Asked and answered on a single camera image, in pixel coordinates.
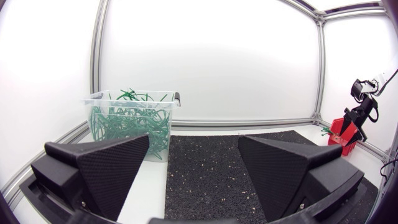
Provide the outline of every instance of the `metal bracket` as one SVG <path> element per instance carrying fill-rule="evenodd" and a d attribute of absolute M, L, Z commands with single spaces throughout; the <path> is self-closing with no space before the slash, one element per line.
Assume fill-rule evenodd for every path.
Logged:
<path fill-rule="evenodd" d="M 319 15 L 316 19 L 314 19 L 314 21 L 319 27 L 324 27 L 326 24 L 326 20 L 321 15 Z"/>
<path fill-rule="evenodd" d="M 394 159 L 396 158 L 398 152 L 395 151 L 395 150 L 392 150 L 392 148 L 390 147 L 390 148 L 386 151 L 386 154 L 388 155 L 388 157 L 385 157 L 385 158 L 382 160 L 383 163 L 387 163 L 387 162 L 389 162 L 389 161 L 391 161 L 391 160 L 394 160 Z"/>
<path fill-rule="evenodd" d="M 319 125 L 320 125 L 319 119 L 314 119 L 314 120 L 312 121 L 312 124 L 313 124 L 313 125 L 319 126 Z"/>
<path fill-rule="evenodd" d="M 314 112 L 314 114 L 311 115 L 311 118 L 313 119 L 318 119 L 318 120 L 322 120 L 322 116 L 320 112 Z"/>

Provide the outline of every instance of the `bin rim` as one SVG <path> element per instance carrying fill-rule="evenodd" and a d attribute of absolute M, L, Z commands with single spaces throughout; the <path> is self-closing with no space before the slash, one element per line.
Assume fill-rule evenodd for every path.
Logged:
<path fill-rule="evenodd" d="M 101 99 L 105 94 L 110 92 L 114 92 L 120 90 L 103 90 L 93 94 L 90 94 L 88 97 L 83 98 L 82 101 L 85 102 L 86 105 L 91 106 L 118 106 L 125 108 L 141 108 L 141 109 L 160 109 L 160 110 L 172 110 L 180 107 L 180 99 L 179 93 L 176 91 L 154 91 L 154 90 L 135 90 L 136 93 L 164 93 L 164 94 L 174 94 L 173 101 L 130 101 L 130 100 L 108 100 Z"/>

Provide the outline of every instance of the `cable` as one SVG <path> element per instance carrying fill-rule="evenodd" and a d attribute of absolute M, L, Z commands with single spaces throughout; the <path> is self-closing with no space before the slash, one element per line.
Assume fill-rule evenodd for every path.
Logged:
<path fill-rule="evenodd" d="M 354 96 L 354 100 L 355 100 L 357 103 L 359 103 L 359 104 L 362 103 L 362 101 L 357 100 L 355 96 Z"/>
<path fill-rule="evenodd" d="M 376 115 L 377 115 L 376 119 L 372 118 L 370 114 L 368 115 L 368 118 L 369 118 L 373 123 L 376 123 L 376 122 L 378 121 L 378 119 L 379 119 L 379 110 L 378 110 L 377 108 L 375 108 L 375 110 L 376 110 Z"/>
<path fill-rule="evenodd" d="M 384 164 L 384 165 L 380 168 L 380 175 L 382 175 L 382 176 L 386 179 L 386 182 L 387 182 L 387 176 L 384 175 L 384 174 L 382 174 L 382 173 L 381 173 L 381 170 L 382 170 L 383 168 L 385 168 L 386 166 L 388 166 L 389 164 L 392 164 L 393 162 L 397 162 L 397 161 L 398 161 L 398 159 L 394 159 L 394 160 L 392 160 L 392 161 L 390 161 L 390 162 Z"/>

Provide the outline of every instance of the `white ceiling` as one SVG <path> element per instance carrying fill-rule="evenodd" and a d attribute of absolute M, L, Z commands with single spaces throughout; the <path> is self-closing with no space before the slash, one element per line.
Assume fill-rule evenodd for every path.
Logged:
<path fill-rule="evenodd" d="M 364 2 L 375 2 L 374 1 L 367 1 L 367 0 L 304 0 L 310 5 L 312 5 L 315 9 L 319 11 L 325 11 L 328 9 L 334 9 L 341 6 L 347 6 L 351 4 L 358 4 Z"/>

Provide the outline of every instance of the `bin handle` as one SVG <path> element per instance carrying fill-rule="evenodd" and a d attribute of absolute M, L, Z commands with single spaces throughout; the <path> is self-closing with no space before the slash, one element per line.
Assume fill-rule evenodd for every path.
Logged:
<path fill-rule="evenodd" d="M 180 93 L 179 92 L 175 92 L 174 93 L 174 100 L 178 100 L 178 105 L 181 106 Z"/>

